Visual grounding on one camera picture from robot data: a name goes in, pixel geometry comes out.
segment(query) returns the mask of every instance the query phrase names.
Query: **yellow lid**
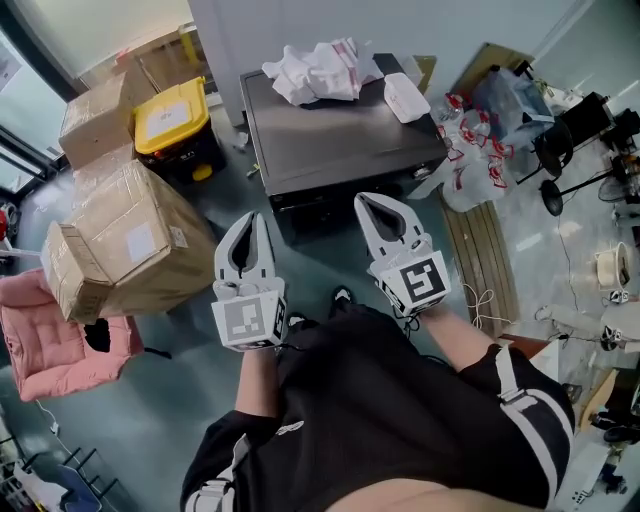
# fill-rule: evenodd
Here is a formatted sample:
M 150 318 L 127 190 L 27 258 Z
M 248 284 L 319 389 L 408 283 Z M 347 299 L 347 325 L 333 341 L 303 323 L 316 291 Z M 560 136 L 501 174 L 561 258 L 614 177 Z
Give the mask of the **yellow lid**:
M 209 121 L 204 78 L 156 94 L 134 110 L 136 151 L 148 155 L 197 133 Z

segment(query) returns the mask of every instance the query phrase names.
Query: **cardboard box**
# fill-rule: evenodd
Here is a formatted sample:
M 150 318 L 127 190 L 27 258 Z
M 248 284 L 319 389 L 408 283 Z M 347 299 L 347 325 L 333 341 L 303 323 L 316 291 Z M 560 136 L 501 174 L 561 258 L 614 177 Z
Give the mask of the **cardboard box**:
M 216 244 L 209 227 L 138 161 L 112 173 L 66 223 L 75 227 L 111 283 L 100 317 L 167 311 L 214 281 Z M 52 261 L 64 251 L 60 245 L 58 239 L 47 239 Z M 82 296 L 75 299 L 82 303 Z
M 135 159 L 133 143 L 114 149 L 73 173 L 72 210 L 79 208 L 113 172 Z
M 124 71 L 129 75 L 134 106 L 198 76 L 213 80 L 193 23 L 145 33 L 128 48 L 83 73 L 81 79 L 93 88 Z
M 128 76 L 115 76 L 67 105 L 58 142 L 74 169 L 133 141 Z
M 65 320 L 94 323 L 113 285 L 76 228 L 51 223 L 42 266 Z

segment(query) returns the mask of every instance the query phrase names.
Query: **wooden pallet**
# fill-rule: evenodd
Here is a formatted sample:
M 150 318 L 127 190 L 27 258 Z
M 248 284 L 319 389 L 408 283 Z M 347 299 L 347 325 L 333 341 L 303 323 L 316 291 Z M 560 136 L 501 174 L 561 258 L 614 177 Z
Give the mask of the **wooden pallet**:
M 484 203 L 466 213 L 458 213 L 442 200 L 442 208 L 462 282 L 475 290 L 478 299 L 486 290 L 494 291 L 494 299 L 480 307 L 480 314 L 515 322 L 520 317 L 518 296 L 493 203 Z M 466 286 L 464 290 L 467 304 L 475 305 L 476 298 L 471 290 Z M 470 311 L 473 320 L 475 310 Z M 482 323 L 482 330 L 492 338 L 498 338 L 505 325 L 500 320 L 486 318 Z

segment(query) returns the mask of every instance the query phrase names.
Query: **electrical wire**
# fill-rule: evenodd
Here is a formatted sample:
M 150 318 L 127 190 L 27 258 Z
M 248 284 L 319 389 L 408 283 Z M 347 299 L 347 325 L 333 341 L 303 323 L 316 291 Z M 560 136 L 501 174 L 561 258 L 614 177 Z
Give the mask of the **electrical wire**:
M 564 249 L 564 255 L 567 258 L 567 265 L 569 267 L 569 288 L 571 288 L 571 293 L 573 293 L 573 304 L 576 307 L 576 311 L 580 312 L 580 308 L 578 307 L 578 295 L 576 294 L 576 290 L 573 287 L 573 274 L 571 273 L 571 258 L 569 257 L 569 252 L 567 251 L 567 246 L 564 243 L 564 237 L 562 236 L 562 231 L 560 231 L 560 215 L 558 215 L 558 235 L 560 236 L 560 241 L 562 242 L 562 248 Z
M 45 413 L 47 413 L 49 416 L 51 416 L 51 419 L 53 420 L 53 423 L 52 423 L 52 425 L 51 425 L 51 427 L 52 427 L 52 428 L 51 428 L 51 432 L 53 433 L 54 437 L 58 440 L 58 443 L 60 443 L 60 446 L 62 446 L 62 448 L 64 449 L 64 451 L 66 451 L 69 455 L 71 455 L 73 452 L 72 452 L 71 450 L 69 450 L 69 448 L 67 448 L 67 445 L 65 445 L 65 444 L 62 442 L 62 439 L 60 439 L 60 437 L 58 436 L 58 434 L 56 434 L 56 433 L 54 432 L 54 430 L 53 430 L 53 425 L 58 425 L 58 426 L 59 426 L 59 423 L 58 423 L 58 421 L 56 420 L 56 417 L 53 415 L 53 413 L 52 413 L 49 409 L 45 408 L 45 407 L 40 403 L 40 400 L 36 400 L 36 404 L 38 404 L 38 407 L 40 408 L 40 410 L 41 410 L 42 412 L 45 412 Z M 80 460 L 79 460 L 79 459 L 78 459 L 78 457 L 76 457 L 75 455 L 73 456 L 73 460 L 75 460 L 75 461 L 76 461 L 76 463 L 77 463 L 78 465 L 80 465 Z M 80 473 L 80 474 L 84 477 L 85 481 L 86 481 L 87 483 L 89 483 L 89 478 L 87 477 L 87 474 L 86 474 L 86 472 L 84 471 L 84 468 L 80 468 L 80 469 L 79 469 L 79 471 L 78 471 L 78 473 Z M 98 489 L 94 484 L 90 484 L 90 485 L 91 485 L 91 487 L 93 487 L 93 488 L 94 488 L 94 490 L 95 490 L 98 494 L 100 494 L 100 492 L 102 492 L 102 491 L 100 491 L 100 489 Z M 114 506 L 113 506 L 113 504 L 109 501 L 109 498 L 107 498 L 106 496 L 103 496 L 103 497 L 102 497 L 102 499 L 107 503 L 107 505 L 109 505 L 109 507 L 111 507 L 111 509 L 112 509 L 114 512 L 118 512 L 118 509 L 117 509 L 116 507 L 114 507 Z
M 391 311 L 393 311 L 393 316 L 396 320 L 406 320 L 402 326 L 402 332 L 404 333 L 405 338 L 411 341 L 411 333 L 420 329 L 420 320 L 418 320 L 418 315 L 420 313 L 414 313 L 411 316 L 402 316 L 399 314 L 395 306 L 391 306 Z
M 478 294 L 471 286 L 469 286 L 467 283 L 462 283 L 462 286 L 469 288 L 469 290 L 471 290 L 471 293 L 473 293 L 473 298 L 476 301 L 476 303 L 473 306 L 467 306 L 469 309 L 475 310 L 474 311 L 475 318 L 471 322 L 475 327 L 477 327 L 478 329 L 482 329 L 483 318 L 486 318 L 487 320 L 501 320 L 502 322 L 507 322 L 508 324 L 514 325 L 514 323 L 511 320 L 507 320 L 506 318 L 480 314 L 480 306 L 489 304 L 489 302 L 491 302 L 495 298 L 496 294 L 493 290 L 491 290 L 490 288 L 486 289 L 484 292 L 482 292 L 482 295 L 480 295 L 480 298 L 478 298 Z
M 587 181 L 589 181 L 590 179 L 595 178 L 598 174 L 601 174 L 603 172 L 608 172 L 608 171 L 606 171 L 606 170 L 597 171 L 594 174 L 592 174 L 591 177 Z M 571 197 L 569 197 L 566 201 L 564 201 L 562 203 L 562 207 L 564 208 L 569 201 L 571 201 L 574 197 L 576 197 L 576 194 L 578 192 L 580 192 L 580 190 L 582 190 L 582 189 L 578 189 L 573 194 L 571 194 Z M 580 312 L 580 308 L 578 307 L 578 295 L 576 294 L 576 290 L 573 287 L 573 282 L 572 282 L 573 281 L 573 274 L 571 273 L 571 258 L 569 257 L 569 252 L 567 251 L 567 246 L 564 243 L 564 237 L 562 236 L 562 231 L 560 231 L 560 217 L 562 217 L 562 213 L 560 213 L 560 215 L 558 215 L 558 236 L 560 236 L 560 241 L 562 242 L 562 248 L 564 249 L 564 255 L 567 258 L 567 265 L 569 266 L 569 288 L 571 288 L 571 293 L 573 294 L 573 304 L 574 304 L 574 306 L 576 308 L 576 311 Z

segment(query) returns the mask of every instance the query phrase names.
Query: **black chair base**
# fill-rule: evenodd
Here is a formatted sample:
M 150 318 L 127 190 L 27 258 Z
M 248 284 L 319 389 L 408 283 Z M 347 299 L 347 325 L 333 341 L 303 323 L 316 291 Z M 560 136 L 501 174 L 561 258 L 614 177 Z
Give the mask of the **black chair base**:
M 544 180 L 540 186 L 540 193 L 547 211 L 554 217 L 558 217 L 564 209 L 564 201 L 558 185 L 551 180 Z
M 165 352 L 164 350 L 158 350 L 157 348 L 144 347 L 144 351 L 149 354 L 155 354 L 160 357 L 164 357 L 165 359 L 173 359 L 169 352 Z

